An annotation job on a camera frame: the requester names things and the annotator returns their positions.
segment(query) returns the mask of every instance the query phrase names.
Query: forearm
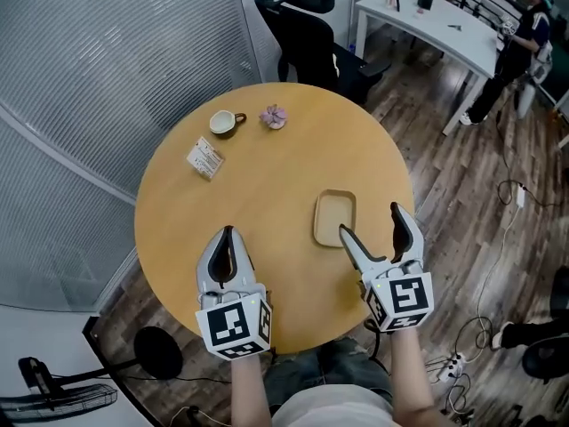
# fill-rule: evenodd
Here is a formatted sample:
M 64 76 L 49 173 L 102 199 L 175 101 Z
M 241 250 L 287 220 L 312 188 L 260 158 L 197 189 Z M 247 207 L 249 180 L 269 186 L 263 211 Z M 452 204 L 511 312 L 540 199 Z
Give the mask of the forearm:
M 533 53 L 536 53 L 540 50 L 540 46 L 534 40 L 527 40 L 517 35 L 513 35 L 512 41 L 524 47 L 525 49 L 532 51 Z
M 269 427 L 271 418 L 259 356 L 231 362 L 231 382 L 231 425 Z
M 391 384 L 395 422 L 404 427 L 445 425 L 448 422 L 435 409 L 415 328 L 391 335 Z

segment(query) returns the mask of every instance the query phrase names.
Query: white shirt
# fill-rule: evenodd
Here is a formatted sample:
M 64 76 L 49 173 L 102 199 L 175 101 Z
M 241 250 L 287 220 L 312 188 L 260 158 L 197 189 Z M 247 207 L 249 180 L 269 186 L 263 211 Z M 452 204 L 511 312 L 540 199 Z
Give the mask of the white shirt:
M 397 427 L 382 397 L 353 384 L 325 384 L 294 394 L 273 417 L 273 427 Z

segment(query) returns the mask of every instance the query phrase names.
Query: cup handle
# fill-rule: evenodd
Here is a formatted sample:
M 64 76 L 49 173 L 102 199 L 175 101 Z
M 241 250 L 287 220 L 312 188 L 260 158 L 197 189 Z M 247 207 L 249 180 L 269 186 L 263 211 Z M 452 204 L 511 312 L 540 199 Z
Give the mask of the cup handle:
M 247 116 L 243 112 L 235 114 L 235 123 L 237 125 L 242 124 L 245 120 L 247 120 Z

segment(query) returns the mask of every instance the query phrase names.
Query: jeans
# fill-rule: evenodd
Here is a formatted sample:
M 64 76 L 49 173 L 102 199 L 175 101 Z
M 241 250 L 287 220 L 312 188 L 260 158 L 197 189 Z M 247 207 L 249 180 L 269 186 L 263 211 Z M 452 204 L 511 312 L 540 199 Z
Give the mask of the jeans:
M 484 89 L 474 104 L 469 109 L 470 121 L 479 124 L 492 109 L 494 103 L 500 98 L 504 87 L 514 79 L 525 73 L 528 65 L 515 57 L 509 57 L 507 49 L 502 50 L 496 63 L 496 74 L 488 79 Z
M 502 348 L 530 346 L 547 338 L 569 334 L 569 319 L 561 318 L 544 324 L 509 324 L 501 336 Z
M 351 338 L 342 338 L 298 354 L 278 356 L 265 374 L 265 391 L 271 414 L 290 397 L 321 384 L 355 384 L 391 403 L 389 375 L 369 359 L 367 351 Z

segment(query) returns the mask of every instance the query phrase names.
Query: white shoe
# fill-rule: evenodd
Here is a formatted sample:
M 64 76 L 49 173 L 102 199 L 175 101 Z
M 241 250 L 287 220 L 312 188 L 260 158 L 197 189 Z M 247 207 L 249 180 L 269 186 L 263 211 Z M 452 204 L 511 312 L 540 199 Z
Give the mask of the white shoe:
M 464 114 L 462 114 L 461 117 L 459 118 L 459 122 L 461 122 L 465 126 L 471 126 L 472 121 L 470 120 L 469 113 L 465 112 Z
M 504 324 L 501 325 L 501 328 L 498 331 L 498 333 L 494 337 L 492 337 L 492 343 L 490 344 L 490 349 L 492 351 L 496 351 L 501 348 L 501 337 L 504 334 L 504 329 L 506 328 L 506 326 L 509 326 L 510 324 L 514 323 L 512 323 L 511 321 L 506 321 Z

